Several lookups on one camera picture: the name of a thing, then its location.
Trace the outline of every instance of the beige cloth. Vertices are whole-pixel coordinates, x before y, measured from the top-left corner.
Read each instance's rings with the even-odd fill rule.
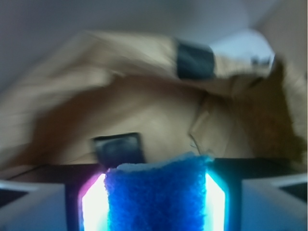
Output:
[[[133,131],[142,134],[148,162],[197,152],[192,140],[215,157],[301,159],[307,89],[300,74],[277,62],[263,80],[268,68],[215,56],[216,79],[180,81],[176,55],[167,37],[77,36],[2,95],[0,168],[96,163],[90,138]]]

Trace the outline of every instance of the glowing light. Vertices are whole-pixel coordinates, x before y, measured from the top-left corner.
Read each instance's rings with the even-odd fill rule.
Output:
[[[205,174],[205,231],[223,231],[226,194],[213,178]]]
[[[101,174],[82,197],[84,231],[108,231],[108,195]]]

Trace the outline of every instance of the blue light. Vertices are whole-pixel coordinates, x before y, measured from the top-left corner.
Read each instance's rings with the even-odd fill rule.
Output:
[[[101,174],[82,197],[84,231],[108,231],[108,194]]]
[[[205,231],[223,231],[225,226],[226,193],[212,178],[205,174]]]

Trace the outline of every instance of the blue foam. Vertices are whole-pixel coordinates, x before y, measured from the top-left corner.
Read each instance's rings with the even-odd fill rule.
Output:
[[[207,161],[188,153],[109,170],[109,231],[204,231]]]

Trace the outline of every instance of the gray wall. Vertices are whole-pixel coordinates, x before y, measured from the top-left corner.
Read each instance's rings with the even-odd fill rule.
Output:
[[[276,53],[307,72],[307,0],[283,0],[257,29]]]
[[[255,25],[279,0],[1,0],[0,91],[83,29],[207,44]]]

